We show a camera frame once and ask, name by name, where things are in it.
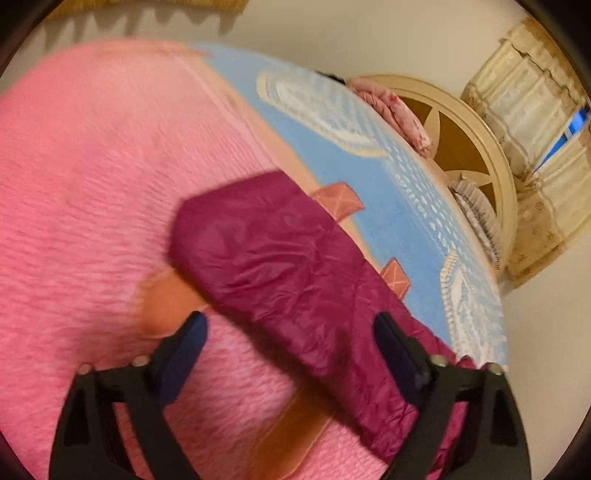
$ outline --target lace curtain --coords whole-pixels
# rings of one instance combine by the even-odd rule
[[[130,3],[133,0],[64,0],[49,16],[60,18],[85,10],[103,8],[108,5]],[[213,8],[225,12],[242,13],[248,0],[164,0],[170,3],[189,4],[194,7]]]
[[[544,163],[587,95],[560,48],[527,18],[504,38],[462,99],[491,128],[515,177],[519,219],[508,272],[520,285],[591,225],[589,124]]]

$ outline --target round headboard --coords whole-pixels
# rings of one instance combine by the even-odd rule
[[[464,175],[491,201],[501,223],[503,272],[517,232],[517,194],[499,142],[478,114],[459,98],[423,80],[400,75],[365,75],[400,96],[435,145],[435,162],[450,179]]]

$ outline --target ruffled pillow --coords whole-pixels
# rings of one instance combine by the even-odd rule
[[[473,181],[461,177],[450,185],[456,201],[497,270],[501,269],[501,223],[486,195]]]

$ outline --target black clamp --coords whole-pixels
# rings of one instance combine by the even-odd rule
[[[424,480],[439,451],[456,402],[468,402],[459,441],[444,480],[531,480],[525,434],[502,369],[459,368],[429,356],[390,314],[374,321],[374,337],[404,399],[419,418],[381,480]],[[50,480],[138,480],[113,411],[127,403],[131,422],[155,480],[199,480],[162,415],[177,398],[207,339],[207,322],[193,313],[151,359],[97,372],[83,365],[57,426]]]
[[[413,430],[381,480],[424,480],[439,451],[452,408],[468,402],[464,428],[442,480],[531,480],[525,432],[502,368],[459,368],[429,356],[389,313],[374,320],[374,337],[405,401],[419,412]]]
[[[162,415],[178,397],[207,340],[207,321],[194,312],[151,358],[97,372],[82,365],[57,424],[50,480],[141,480],[127,456],[113,403],[127,404],[144,458],[156,480],[200,480]]]

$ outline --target pink blanket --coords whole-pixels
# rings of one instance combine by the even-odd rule
[[[105,41],[52,57],[0,99],[0,430],[37,480],[76,367],[153,349],[137,339],[136,292],[166,264],[181,201],[287,155],[208,75],[178,44]],[[282,352],[254,348],[221,315],[209,323],[165,416],[202,477],[247,480],[294,385],[269,360]],[[132,441],[129,451],[149,478]],[[384,467],[333,423],[294,479],[374,480]]]
[[[396,93],[369,79],[353,78],[349,88],[379,113],[423,158],[432,158],[433,142],[417,116]]]

